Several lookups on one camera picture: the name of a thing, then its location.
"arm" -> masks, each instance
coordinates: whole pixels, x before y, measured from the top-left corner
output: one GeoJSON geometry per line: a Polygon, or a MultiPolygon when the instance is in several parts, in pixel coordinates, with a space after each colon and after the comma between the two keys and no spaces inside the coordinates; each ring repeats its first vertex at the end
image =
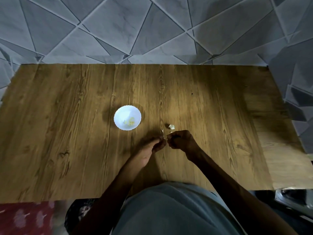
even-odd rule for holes
{"type": "Polygon", "coordinates": [[[109,234],[118,219],[120,208],[136,176],[147,165],[151,155],[161,150],[165,145],[166,141],[157,137],[150,140],[138,153],[131,156],[110,186],[74,228],[71,235],[109,234]]]}
{"type": "Polygon", "coordinates": [[[188,160],[208,178],[248,234],[297,235],[281,217],[224,172],[198,146],[189,131],[176,131],[167,138],[171,148],[184,151],[188,160]]]}

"white ceramic bowl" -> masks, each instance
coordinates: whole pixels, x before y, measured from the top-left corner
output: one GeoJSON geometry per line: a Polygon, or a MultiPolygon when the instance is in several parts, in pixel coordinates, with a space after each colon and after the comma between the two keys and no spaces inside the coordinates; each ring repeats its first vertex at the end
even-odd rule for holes
{"type": "Polygon", "coordinates": [[[122,130],[132,130],[141,121],[141,113],[135,106],[122,106],[114,115],[115,125],[122,130]]]}

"person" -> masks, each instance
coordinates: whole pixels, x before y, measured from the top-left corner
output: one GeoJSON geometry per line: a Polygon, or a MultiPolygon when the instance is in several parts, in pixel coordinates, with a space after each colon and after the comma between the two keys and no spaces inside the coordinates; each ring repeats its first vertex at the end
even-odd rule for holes
{"type": "Polygon", "coordinates": [[[195,185],[165,182],[125,201],[151,155],[166,146],[166,140],[157,137],[130,156],[71,234],[297,234],[224,172],[189,131],[167,135],[167,143],[172,149],[182,150],[218,194],[195,185]]]}

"red cloth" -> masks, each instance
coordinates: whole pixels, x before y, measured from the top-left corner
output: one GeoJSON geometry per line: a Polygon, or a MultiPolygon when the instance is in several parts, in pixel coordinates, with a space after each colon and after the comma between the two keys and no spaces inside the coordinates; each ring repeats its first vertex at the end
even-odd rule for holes
{"type": "Polygon", "coordinates": [[[0,235],[51,235],[54,202],[0,204],[0,235]]]}

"person's right hand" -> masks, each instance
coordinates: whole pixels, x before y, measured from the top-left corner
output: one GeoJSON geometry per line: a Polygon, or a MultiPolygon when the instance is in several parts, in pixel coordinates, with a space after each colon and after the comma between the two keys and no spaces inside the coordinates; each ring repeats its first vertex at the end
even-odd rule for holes
{"type": "Polygon", "coordinates": [[[190,157],[194,152],[200,150],[200,147],[188,130],[175,131],[166,137],[168,145],[173,149],[182,150],[189,160],[191,160],[190,157]]]}

